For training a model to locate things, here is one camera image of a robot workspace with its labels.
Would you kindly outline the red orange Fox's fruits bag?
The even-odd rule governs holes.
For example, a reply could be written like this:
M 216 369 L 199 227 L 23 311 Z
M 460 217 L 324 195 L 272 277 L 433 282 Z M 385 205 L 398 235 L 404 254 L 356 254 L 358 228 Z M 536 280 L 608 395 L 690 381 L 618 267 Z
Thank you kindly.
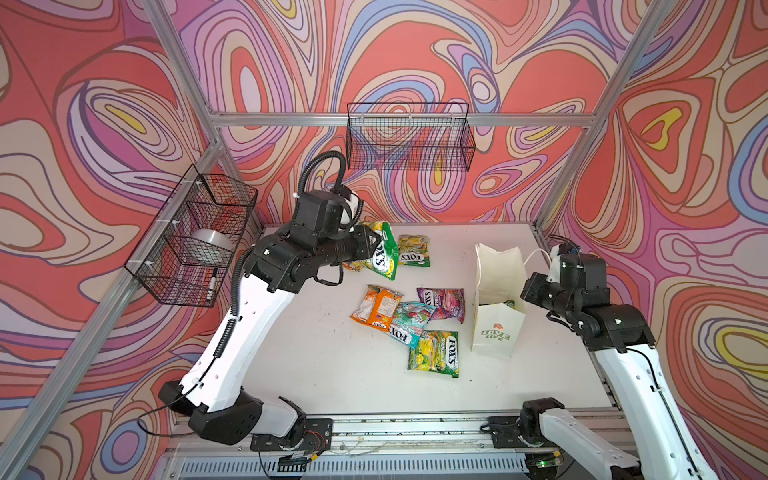
M 350 261 L 345 262 L 343 266 L 350 271 L 356 271 L 359 272 L 364 268 L 364 264 L 361 261 Z

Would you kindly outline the yellow green Fox's bag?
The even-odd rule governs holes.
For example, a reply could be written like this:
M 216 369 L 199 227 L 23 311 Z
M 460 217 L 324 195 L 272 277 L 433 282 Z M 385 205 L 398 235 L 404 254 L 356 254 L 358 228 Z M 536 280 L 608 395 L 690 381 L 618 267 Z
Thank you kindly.
M 390 224 L 385 221 L 374 221 L 365 222 L 364 225 L 376 233 L 381 238 L 381 242 L 375 248 L 371 258 L 360 261 L 361 265 L 388 280 L 394 281 L 400 254 Z

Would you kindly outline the illustrated paper gift bag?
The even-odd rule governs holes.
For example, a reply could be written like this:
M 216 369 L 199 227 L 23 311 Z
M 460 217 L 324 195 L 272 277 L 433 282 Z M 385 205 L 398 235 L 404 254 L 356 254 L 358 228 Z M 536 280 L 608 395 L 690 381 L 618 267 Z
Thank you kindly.
M 523 301 L 520 294 L 530 274 L 529 262 L 550 264 L 541 248 L 525 255 L 518 247 L 496 250 L 483 243 L 475 245 L 476 283 L 474 290 L 474 330 L 471 350 L 482 356 L 508 360 L 513 357 L 518 339 L 530 318 L 544 318 L 544 311 Z M 516 308 L 504 305 L 514 300 Z

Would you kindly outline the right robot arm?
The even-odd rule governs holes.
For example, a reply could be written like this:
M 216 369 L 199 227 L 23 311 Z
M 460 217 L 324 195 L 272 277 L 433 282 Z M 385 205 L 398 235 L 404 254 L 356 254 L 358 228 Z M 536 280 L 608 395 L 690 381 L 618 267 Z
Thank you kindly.
M 604 440 L 552 397 L 524 403 L 518 421 L 524 442 L 555 444 L 597 479 L 716 478 L 683 419 L 655 340 L 635 307 L 611 304 L 605 289 L 569 292 L 541 273 L 525 282 L 521 297 L 566 321 L 581 337 L 619 401 L 637 453 Z

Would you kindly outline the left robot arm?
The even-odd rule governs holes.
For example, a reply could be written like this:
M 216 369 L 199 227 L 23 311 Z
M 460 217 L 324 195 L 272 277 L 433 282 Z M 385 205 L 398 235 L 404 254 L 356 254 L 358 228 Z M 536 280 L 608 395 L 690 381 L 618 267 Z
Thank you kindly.
M 301 171 L 289 222 L 248 247 L 231 279 L 230 309 L 203 354 L 159 392 L 162 408 L 188 419 L 200 438 L 234 445 L 271 436 L 283 448 L 302 444 L 306 414 L 285 397 L 248 394 L 243 380 L 269 330 L 304 284 L 323 267 L 372 258 L 382 239 L 360 224 L 364 202 L 343 183 L 347 160 L 339 151 L 312 158 Z

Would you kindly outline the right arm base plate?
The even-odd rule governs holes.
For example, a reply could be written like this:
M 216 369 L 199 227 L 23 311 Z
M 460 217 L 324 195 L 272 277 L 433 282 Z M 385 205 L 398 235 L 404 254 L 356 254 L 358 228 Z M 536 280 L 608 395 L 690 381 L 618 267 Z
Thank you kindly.
M 491 416 L 479 427 L 482 434 L 490 436 L 494 449 L 556 450 L 548 440 L 526 439 L 519 429 L 518 416 Z

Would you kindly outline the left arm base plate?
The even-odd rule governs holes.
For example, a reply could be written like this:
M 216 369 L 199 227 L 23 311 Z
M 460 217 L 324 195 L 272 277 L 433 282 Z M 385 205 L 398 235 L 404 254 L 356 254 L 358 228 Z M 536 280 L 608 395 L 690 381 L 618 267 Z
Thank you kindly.
M 323 453 L 332 445 L 333 419 L 310 417 L 299 419 L 283 437 L 256 434 L 251 438 L 253 452 L 300 453 L 305 456 Z

